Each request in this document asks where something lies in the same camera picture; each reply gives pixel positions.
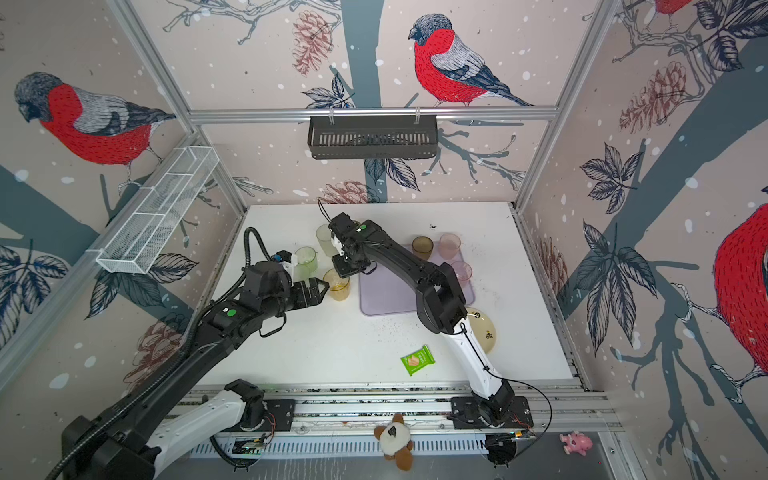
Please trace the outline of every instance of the yellow plate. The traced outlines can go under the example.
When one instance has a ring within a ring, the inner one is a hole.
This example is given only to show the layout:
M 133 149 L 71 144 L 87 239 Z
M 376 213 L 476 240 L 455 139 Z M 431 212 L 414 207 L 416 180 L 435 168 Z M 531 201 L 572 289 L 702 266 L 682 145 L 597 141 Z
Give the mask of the yellow plate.
M 467 309 L 467 317 L 478 343 L 485 353 L 489 353 L 496 344 L 496 327 L 493 322 L 483 312 L 474 308 Z

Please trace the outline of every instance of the plastic cup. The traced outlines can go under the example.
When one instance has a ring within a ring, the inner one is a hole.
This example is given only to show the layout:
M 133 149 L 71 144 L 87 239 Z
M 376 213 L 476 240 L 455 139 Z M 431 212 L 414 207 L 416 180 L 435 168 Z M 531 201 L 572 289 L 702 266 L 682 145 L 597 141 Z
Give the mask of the plastic cup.
M 339 302 L 349 296 L 349 278 L 342 278 L 335 269 L 328 270 L 323 275 L 323 281 L 328 282 L 328 294 Z
M 459 247 L 462 245 L 462 239 L 458 238 L 458 235 L 453 233 L 446 233 L 440 237 L 440 245 L 438 251 L 443 260 L 450 260 L 458 253 Z
M 317 252 L 312 247 L 301 247 L 294 255 L 296 255 L 296 263 L 310 269 L 310 275 L 317 270 Z
M 435 244 L 429 237 L 416 237 L 411 243 L 413 254 L 422 260 L 429 260 L 434 247 Z
M 317 237 L 317 242 L 320 244 L 320 248 L 323 249 L 323 253 L 326 254 L 327 257 L 333 257 L 334 255 L 339 254 L 331 242 L 331 230 L 328 228 L 327 223 L 317 227 L 315 236 Z
M 465 285 L 472 278 L 472 267 L 469 266 L 469 263 L 454 262 L 451 263 L 451 266 L 460 284 Z

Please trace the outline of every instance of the green snack package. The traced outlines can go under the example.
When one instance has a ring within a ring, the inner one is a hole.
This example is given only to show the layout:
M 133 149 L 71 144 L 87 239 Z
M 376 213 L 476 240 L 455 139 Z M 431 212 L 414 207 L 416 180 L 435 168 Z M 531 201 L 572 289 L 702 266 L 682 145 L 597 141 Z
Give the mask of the green snack package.
M 400 357 L 400 359 L 402 360 L 402 364 L 406 366 L 406 370 L 408 370 L 408 375 L 410 376 L 413 376 L 414 373 L 435 362 L 435 359 L 432 357 L 432 352 L 429 351 L 427 345 L 424 345 L 422 349 L 417 352 Z

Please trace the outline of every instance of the red bird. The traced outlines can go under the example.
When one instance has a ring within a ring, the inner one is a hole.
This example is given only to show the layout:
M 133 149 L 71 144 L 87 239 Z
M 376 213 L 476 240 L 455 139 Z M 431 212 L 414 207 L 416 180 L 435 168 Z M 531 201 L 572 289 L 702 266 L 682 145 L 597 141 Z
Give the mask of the red bird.
M 502 97 L 531 106 L 515 97 L 493 75 L 485 60 L 464 45 L 445 15 L 422 16 L 413 24 L 408 39 L 415 40 L 416 77 L 424 89 L 435 95 L 437 105 L 444 101 L 469 105 L 480 97 Z
M 751 217 L 723 240 L 715 256 L 715 290 L 717 307 L 706 308 L 690 301 L 685 286 L 673 283 L 683 291 L 691 309 L 697 309 L 723 321 L 736 340 L 752 356 L 754 368 L 741 380 L 734 380 L 719 365 L 711 368 L 723 373 L 733 383 L 736 396 L 729 399 L 742 403 L 741 389 L 750 380 L 768 376 L 768 204 L 763 204 Z
M 118 191 L 128 184 L 138 185 L 131 181 L 131 162 L 145 150 L 151 151 L 149 139 L 159 124 L 176 118 L 114 95 L 72 87 L 41 71 L 16 85 L 15 98 L 27 122 L 38 118 L 73 154 L 95 164 L 125 165 L 128 180 Z

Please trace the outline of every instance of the stuffed animal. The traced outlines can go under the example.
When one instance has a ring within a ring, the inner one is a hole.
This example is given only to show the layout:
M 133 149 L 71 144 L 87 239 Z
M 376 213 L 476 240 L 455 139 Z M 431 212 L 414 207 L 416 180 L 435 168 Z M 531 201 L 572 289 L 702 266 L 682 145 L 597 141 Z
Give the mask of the stuffed animal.
M 565 443 L 565 445 L 563 445 L 563 450 L 569 455 L 571 452 L 576 452 L 581 453 L 581 456 L 586 456 L 587 450 L 592 448 L 592 441 L 590 438 L 581 432 L 560 435 L 560 441 Z
M 373 435 L 379 440 L 384 452 L 384 458 L 395 460 L 397 468 L 407 472 L 413 465 L 413 442 L 411 431 L 403 422 L 402 415 L 396 413 L 389 425 L 379 425 L 373 430 Z

